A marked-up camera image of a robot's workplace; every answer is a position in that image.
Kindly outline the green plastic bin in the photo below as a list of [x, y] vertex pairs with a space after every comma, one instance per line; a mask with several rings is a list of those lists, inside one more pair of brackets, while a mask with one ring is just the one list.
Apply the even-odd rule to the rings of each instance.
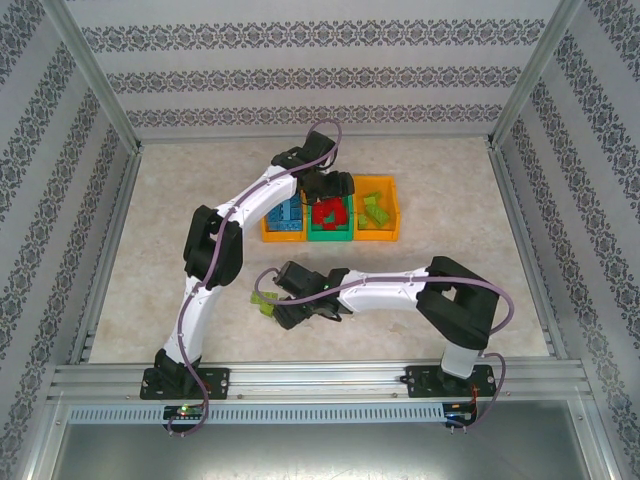
[[[346, 209], [349, 211], [349, 221], [348, 221], [348, 229], [346, 231], [322, 231], [320, 225], [312, 224], [312, 207], [314, 205], [320, 204], [324, 205], [326, 208], [326, 201], [318, 202], [313, 205], [307, 205], [308, 211], [308, 231], [307, 238], [310, 242], [349, 242], [353, 240], [354, 234], [354, 206], [353, 206], [353, 195], [347, 195], [342, 198]], [[325, 223], [334, 222], [334, 212], [328, 212], [325, 218]]]

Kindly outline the orange plastic bin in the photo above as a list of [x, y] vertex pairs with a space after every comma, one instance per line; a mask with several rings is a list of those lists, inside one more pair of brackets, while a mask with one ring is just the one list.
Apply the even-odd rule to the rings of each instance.
[[[307, 210], [306, 206], [303, 204], [302, 197], [300, 194], [295, 194], [294, 196], [299, 196], [301, 200], [302, 210], [302, 222], [303, 222], [303, 230], [295, 231], [295, 232], [273, 232], [268, 229], [267, 215], [273, 209], [271, 209], [261, 220], [261, 236], [264, 242], [304, 242], [307, 239]], [[277, 206], [289, 207], [288, 200], [284, 200]]]
[[[397, 241], [400, 231], [401, 213], [394, 177], [381, 175], [355, 175], [354, 183], [355, 193], [353, 195], [353, 206], [355, 220], [353, 238], [356, 241]], [[365, 195], [376, 191], [379, 191], [382, 194], [378, 205], [390, 216], [389, 223], [382, 228], [378, 228], [373, 220], [366, 214], [366, 205], [363, 201], [363, 197]], [[358, 228], [357, 217], [359, 214], [365, 214], [369, 219], [369, 225], [366, 229]]]

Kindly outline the grey metal sheet panel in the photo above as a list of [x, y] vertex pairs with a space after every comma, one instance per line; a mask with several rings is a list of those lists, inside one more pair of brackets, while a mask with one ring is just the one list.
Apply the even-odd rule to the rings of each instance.
[[32, 480], [609, 480], [559, 422], [467, 434], [429, 424], [69, 425]]

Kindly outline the left circuit board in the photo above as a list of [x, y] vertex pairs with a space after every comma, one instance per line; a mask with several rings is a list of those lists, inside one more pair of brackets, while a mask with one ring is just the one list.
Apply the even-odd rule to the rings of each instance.
[[199, 405], [166, 406], [163, 411], [163, 419], [169, 421], [186, 420], [199, 421], [204, 413], [204, 408]]

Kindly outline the circuit board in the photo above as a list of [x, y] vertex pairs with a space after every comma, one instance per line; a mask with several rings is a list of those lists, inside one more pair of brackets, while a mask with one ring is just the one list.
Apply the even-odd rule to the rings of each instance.
[[204, 408], [199, 405], [166, 406], [163, 411], [163, 419], [169, 421], [186, 420], [199, 421], [204, 413]]
[[472, 425], [478, 417], [476, 403], [447, 403], [443, 405], [443, 408], [446, 422], [457, 427], [468, 427]]

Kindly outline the right circuit board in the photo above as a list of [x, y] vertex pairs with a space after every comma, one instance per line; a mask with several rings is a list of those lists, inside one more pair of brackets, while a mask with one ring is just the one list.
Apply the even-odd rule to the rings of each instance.
[[443, 405], [443, 408], [446, 422], [457, 427], [468, 427], [472, 425], [478, 417], [476, 403], [447, 403]]

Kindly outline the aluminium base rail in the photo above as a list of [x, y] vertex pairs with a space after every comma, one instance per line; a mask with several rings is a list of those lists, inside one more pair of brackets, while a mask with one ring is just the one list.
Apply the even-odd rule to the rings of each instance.
[[[227, 363], [227, 400], [253, 403], [400, 401], [406, 363]], [[143, 364], [81, 364], [54, 370], [46, 399], [67, 404], [138, 402]], [[510, 358], [501, 400], [591, 399], [592, 383], [578, 360]]]

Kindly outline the aluminium back rail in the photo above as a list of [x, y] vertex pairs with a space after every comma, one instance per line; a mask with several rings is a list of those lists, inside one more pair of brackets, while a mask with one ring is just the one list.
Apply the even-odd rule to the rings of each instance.
[[[300, 142], [300, 139], [303, 135], [240, 135], [240, 136], [221, 136], [221, 137], [158, 137], [158, 138], [149, 138], [149, 139], [141, 139], [141, 146], [151, 146], [151, 145], [169, 145], [169, 144], [209, 144], [209, 143], [220, 143], [220, 142], [255, 142], [258, 140], [283, 140], [289, 143]], [[445, 139], [467, 139], [467, 138], [482, 138], [487, 139], [489, 134], [480, 134], [480, 133], [435, 133], [435, 134], [427, 134], [427, 133], [409, 133], [409, 134], [365, 134], [365, 133], [353, 133], [353, 134], [343, 134], [342, 142], [345, 140], [354, 140], [354, 139], [372, 139], [372, 140], [383, 140], [383, 139], [437, 139], [437, 140], [445, 140]]]

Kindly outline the aluminium side rail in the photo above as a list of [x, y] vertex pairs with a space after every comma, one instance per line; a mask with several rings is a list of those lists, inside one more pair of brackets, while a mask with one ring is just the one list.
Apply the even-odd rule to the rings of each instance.
[[509, 177], [504, 158], [489, 140], [486, 140], [486, 146], [547, 349], [557, 359], [567, 360], [569, 355], [566, 351], [542, 274], [538, 268], [526, 222], [517, 201], [516, 191]]
[[117, 196], [111, 210], [111, 216], [105, 231], [102, 250], [97, 258], [96, 268], [90, 282], [87, 297], [80, 311], [79, 323], [74, 334], [72, 349], [69, 351], [67, 364], [82, 362], [86, 340], [89, 333], [98, 325], [108, 285], [115, 265], [117, 251], [121, 241], [124, 225], [133, 196], [144, 146], [140, 144], [130, 155], [123, 170]]

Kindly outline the aluminium frame post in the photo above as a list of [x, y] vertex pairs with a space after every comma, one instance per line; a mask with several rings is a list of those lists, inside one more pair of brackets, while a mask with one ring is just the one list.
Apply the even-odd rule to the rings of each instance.
[[137, 153], [140, 140], [66, 1], [40, 2], [127, 150]]
[[507, 99], [493, 131], [487, 136], [486, 143], [489, 149], [494, 150], [504, 142], [583, 2], [584, 0], [559, 0], [513, 92]]

